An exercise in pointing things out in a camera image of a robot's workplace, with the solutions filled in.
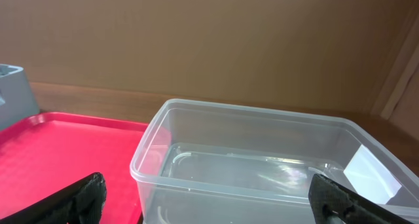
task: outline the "wooden edge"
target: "wooden edge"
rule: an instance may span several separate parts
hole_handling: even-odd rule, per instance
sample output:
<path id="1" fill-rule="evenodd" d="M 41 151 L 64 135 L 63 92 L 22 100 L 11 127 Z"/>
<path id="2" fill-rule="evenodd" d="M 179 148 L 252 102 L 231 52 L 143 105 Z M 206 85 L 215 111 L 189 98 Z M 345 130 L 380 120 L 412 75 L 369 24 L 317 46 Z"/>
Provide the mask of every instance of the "wooden edge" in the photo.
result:
<path id="1" fill-rule="evenodd" d="M 387 76 L 378 77 L 373 90 L 377 97 L 370 98 L 373 101 L 372 106 L 371 102 L 365 104 L 363 109 L 365 113 L 388 119 L 414 72 L 412 66 L 416 67 L 414 62 L 417 59 L 419 46 L 419 0 L 415 0 L 414 4 L 384 64 L 384 69 L 391 66 L 390 71 Z"/>
<path id="2" fill-rule="evenodd" d="M 149 122 L 161 108 L 163 103 L 173 98 L 229 103 L 286 111 L 298 111 L 336 117 L 349 117 L 349 115 L 351 115 L 351 113 L 327 109 L 303 109 L 298 107 L 272 105 L 268 103 L 235 102 L 50 83 L 31 83 L 31 87 L 42 111 L 61 111 L 139 122 Z"/>
<path id="3" fill-rule="evenodd" d="M 383 119 L 389 119 L 390 116 L 392 115 L 395 109 L 395 106 L 397 105 L 403 93 L 405 92 L 406 87 L 418 66 L 419 66 L 419 45 L 416 47 L 416 50 L 414 51 L 412 58 L 409 60 L 403 74 L 401 75 L 392 94 L 390 95 L 390 98 L 388 99 L 383 110 L 381 111 L 380 116 Z"/>

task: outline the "pink tray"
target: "pink tray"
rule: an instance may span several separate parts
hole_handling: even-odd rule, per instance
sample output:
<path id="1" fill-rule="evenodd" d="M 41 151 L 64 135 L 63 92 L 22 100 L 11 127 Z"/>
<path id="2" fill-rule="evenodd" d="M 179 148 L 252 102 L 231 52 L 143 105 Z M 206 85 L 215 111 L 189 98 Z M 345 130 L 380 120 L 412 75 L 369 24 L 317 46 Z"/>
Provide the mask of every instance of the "pink tray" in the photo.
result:
<path id="1" fill-rule="evenodd" d="M 42 113 L 0 131 L 0 219 L 101 172 L 107 200 L 101 223 L 141 215 L 130 161 L 147 124 Z"/>

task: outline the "wooden surface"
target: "wooden surface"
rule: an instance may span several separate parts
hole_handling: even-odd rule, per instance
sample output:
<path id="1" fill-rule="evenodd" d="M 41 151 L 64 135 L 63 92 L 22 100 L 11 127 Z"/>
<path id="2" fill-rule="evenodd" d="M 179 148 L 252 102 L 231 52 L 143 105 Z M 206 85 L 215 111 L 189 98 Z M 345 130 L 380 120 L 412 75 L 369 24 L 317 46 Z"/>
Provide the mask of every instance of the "wooden surface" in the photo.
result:
<path id="1" fill-rule="evenodd" d="M 403 94 L 408 90 L 408 84 L 412 84 L 411 80 L 415 79 L 417 81 L 417 76 L 414 76 L 415 71 L 417 71 L 419 66 L 419 43 L 416 46 L 416 49 L 413 52 L 412 58 L 406 65 L 402 75 L 399 78 L 386 106 L 384 107 L 383 111 L 381 112 L 381 117 L 388 119 L 394 112 L 396 106 L 402 100 Z"/>
<path id="2" fill-rule="evenodd" d="M 166 100 L 178 98 L 177 96 L 162 94 L 146 94 L 46 83 L 32 83 L 31 86 L 42 110 L 63 111 L 139 122 L 149 122 Z M 208 100 L 202 98 L 188 99 Z M 359 113 L 343 113 L 324 109 L 301 109 L 248 102 L 209 101 L 315 113 L 350 119 L 364 128 L 419 176 L 419 142 L 384 119 Z"/>
<path id="3" fill-rule="evenodd" d="M 35 82 L 368 111 L 415 1 L 0 0 L 0 62 Z"/>
<path id="4" fill-rule="evenodd" d="M 391 53 L 396 52 L 397 57 L 389 54 L 388 61 L 384 64 L 385 69 L 390 69 L 384 84 L 377 84 L 378 96 L 373 100 L 374 105 L 370 113 L 380 115 L 382 118 L 388 119 L 394 110 L 398 100 L 400 100 L 400 92 L 404 91 L 403 85 L 406 83 L 406 77 L 411 74 L 412 65 L 417 61 L 417 48 L 419 46 L 419 0 L 415 1 L 410 10 L 409 17 L 405 21 L 404 30 L 399 34 L 396 43 L 401 48 L 397 48 L 397 44 L 393 46 Z"/>
<path id="5" fill-rule="evenodd" d="M 394 109 L 390 122 L 419 140 L 419 67 Z"/>

